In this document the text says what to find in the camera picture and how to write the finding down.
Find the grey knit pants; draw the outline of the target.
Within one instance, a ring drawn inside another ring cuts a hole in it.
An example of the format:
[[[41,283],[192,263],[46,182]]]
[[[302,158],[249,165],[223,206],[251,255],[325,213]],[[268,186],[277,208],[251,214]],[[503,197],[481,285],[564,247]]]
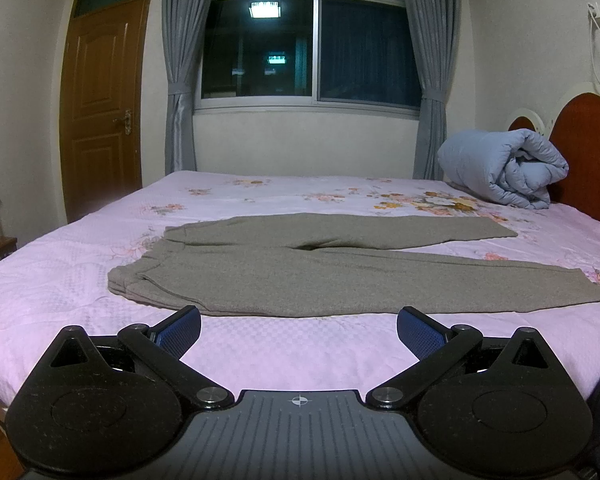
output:
[[[487,218],[274,214],[169,228],[142,258],[112,269],[110,292],[173,310],[281,318],[489,313],[589,304],[581,271],[436,255],[435,244],[503,238]]]

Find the rolled light blue duvet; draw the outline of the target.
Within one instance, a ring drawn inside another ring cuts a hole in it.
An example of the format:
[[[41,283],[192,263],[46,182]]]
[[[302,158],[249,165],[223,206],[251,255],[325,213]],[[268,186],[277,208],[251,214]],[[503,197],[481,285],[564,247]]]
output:
[[[455,133],[439,148],[438,163],[455,185],[484,200],[526,209],[550,206],[547,187],[569,172],[558,149],[529,129]]]

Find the red wooden headboard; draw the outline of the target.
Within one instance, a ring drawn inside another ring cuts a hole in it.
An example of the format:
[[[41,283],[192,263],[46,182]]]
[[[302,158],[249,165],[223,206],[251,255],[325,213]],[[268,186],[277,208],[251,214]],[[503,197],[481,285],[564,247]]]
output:
[[[573,206],[600,221],[600,96],[590,82],[577,84],[559,101],[548,122],[520,108],[506,120],[510,130],[530,128],[544,134],[569,164],[569,174],[548,187],[554,202]]]

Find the brown wooden door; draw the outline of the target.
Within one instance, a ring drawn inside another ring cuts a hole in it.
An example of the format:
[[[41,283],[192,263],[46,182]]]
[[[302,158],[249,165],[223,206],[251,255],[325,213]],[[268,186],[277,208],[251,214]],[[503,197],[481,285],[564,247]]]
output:
[[[59,147],[69,221],[142,185],[140,82],[149,0],[74,0]]]

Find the sliding glass window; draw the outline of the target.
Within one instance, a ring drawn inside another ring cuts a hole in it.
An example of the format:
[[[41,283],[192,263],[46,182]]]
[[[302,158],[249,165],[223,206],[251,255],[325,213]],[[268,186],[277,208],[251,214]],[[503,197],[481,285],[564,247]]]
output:
[[[404,0],[213,0],[200,102],[250,106],[419,108]]]

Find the right grey curtain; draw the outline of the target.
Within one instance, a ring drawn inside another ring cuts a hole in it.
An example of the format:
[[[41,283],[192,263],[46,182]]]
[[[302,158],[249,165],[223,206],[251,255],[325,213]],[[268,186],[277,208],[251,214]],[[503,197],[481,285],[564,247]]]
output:
[[[440,180],[437,152],[446,138],[446,102],[460,33],[460,0],[405,0],[422,100],[414,177]]]

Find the grey curtain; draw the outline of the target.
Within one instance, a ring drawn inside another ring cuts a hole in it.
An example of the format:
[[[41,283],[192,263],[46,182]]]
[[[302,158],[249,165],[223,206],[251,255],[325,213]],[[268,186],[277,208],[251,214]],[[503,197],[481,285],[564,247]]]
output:
[[[440,180],[437,152],[446,138],[446,102],[460,33],[460,0],[405,0],[422,100],[414,177]]]
[[[194,92],[202,38],[212,0],[162,0],[162,41],[168,102],[164,171],[197,168]]]

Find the left grey curtain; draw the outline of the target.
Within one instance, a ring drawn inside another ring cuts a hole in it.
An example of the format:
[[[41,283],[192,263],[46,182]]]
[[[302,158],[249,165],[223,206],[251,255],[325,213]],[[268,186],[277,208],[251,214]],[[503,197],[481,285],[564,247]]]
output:
[[[168,102],[164,171],[197,168],[194,92],[202,38],[212,0],[162,0],[162,41]]]

